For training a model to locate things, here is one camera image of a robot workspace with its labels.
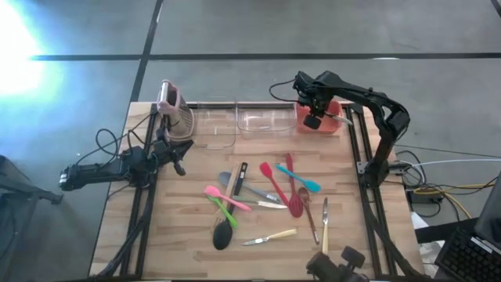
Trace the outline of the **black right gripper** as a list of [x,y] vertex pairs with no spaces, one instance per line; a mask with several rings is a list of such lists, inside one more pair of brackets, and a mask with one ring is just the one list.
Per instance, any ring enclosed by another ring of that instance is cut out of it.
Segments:
[[331,117],[329,112],[330,101],[333,98],[331,87],[315,81],[303,71],[295,75],[293,89],[299,95],[298,103],[303,107],[309,107],[303,124],[311,129],[318,129],[324,116]]

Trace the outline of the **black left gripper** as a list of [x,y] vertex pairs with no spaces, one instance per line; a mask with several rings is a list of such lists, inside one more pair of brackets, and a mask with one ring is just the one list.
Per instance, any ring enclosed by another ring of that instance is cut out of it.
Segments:
[[184,176],[186,171],[181,166],[181,161],[194,142],[191,139],[171,141],[167,138],[163,127],[156,130],[156,135],[157,138],[153,142],[153,154],[157,157],[158,166],[162,167],[171,162],[176,173]]

